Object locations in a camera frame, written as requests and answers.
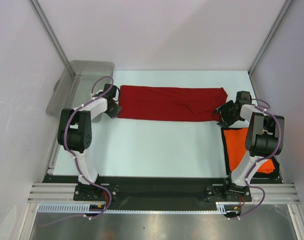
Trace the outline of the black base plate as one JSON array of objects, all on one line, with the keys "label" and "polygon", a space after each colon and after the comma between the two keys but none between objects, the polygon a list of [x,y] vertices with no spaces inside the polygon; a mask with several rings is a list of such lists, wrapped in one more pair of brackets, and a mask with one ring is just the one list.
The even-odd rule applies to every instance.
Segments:
[{"label": "black base plate", "polygon": [[210,211],[216,202],[250,203],[261,194],[258,188],[231,191],[224,178],[110,177],[99,179],[101,188],[78,182],[76,176],[46,175],[42,181],[71,187],[73,202],[105,205],[120,211]]}]

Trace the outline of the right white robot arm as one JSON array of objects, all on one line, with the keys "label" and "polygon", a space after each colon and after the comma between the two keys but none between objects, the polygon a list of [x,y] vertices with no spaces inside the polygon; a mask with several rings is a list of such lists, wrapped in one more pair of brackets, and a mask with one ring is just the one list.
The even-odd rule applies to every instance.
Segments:
[{"label": "right white robot arm", "polygon": [[228,101],[214,111],[221,115],[219,125],[229,127],[237,121],[248,121],[249,128],[245,139],[246,153],[240,164],[225,178],[219,193],[229,201],[250,194],[250,181],[260,166],[283,148],[285,118],[268,112],[271,106],[251,101]]}]

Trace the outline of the aluminium frame rail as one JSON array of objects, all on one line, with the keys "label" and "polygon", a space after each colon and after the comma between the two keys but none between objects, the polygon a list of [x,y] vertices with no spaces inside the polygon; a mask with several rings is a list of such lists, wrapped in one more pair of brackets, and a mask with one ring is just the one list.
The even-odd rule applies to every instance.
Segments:
[{"label": "aluminium frame rail", "polygon": [[[71,202],[75,192],[75,183],[34,183],[31,187],[28,201],[30,202]],[[265,191],[264,204],[300,204],[300,199],[294,184],[254,184],[251,194],[254,203],[262,197]]]}]

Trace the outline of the red t shirt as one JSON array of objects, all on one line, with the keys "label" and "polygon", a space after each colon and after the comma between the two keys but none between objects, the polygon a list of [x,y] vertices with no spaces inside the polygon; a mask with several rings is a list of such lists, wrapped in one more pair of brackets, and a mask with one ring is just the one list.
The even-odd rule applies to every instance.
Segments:
[{"label": "red t shirt", "polygon": [[215,110],[226,103],[221,88],[179,88],[122,85],[119,118],[167,122],[221,120]]}]

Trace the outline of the clear plastic bin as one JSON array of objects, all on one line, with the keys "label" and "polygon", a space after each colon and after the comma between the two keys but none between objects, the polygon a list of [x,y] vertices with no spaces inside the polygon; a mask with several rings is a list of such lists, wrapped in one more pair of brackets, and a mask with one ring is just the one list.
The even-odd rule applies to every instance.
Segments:
[{"label": "clear plastic bin", "polygon": [[46,114],[56,119],[60,118],[63,108],[76,108],[90,100],[93,86],[98,91],[104,88],[105,83],[110,83],[107,78],[95,82],[103,76],[113,76],[115,68],[112,62],[91,60],[73,60],[70,66],[74,75],[68,69],[63,71],[46,108]]}]

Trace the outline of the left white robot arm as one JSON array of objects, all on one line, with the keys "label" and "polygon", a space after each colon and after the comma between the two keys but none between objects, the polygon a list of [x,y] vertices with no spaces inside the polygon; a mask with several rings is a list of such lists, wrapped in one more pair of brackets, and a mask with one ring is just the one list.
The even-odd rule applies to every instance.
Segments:
[{"label": "left white robot arm", "polygon": [[106,83],[103,90],[91,94],[88,102],[61,110],[57,142],[72,155],[78,172],[75,201],[96,201],[101,196],[108,199],[106,190],[99,185],[99,174],[86,150],[92,142],[92,121],[102,114],[112,119],[119,116],[121,107],[114,99],[119,94],[117,86]]}]

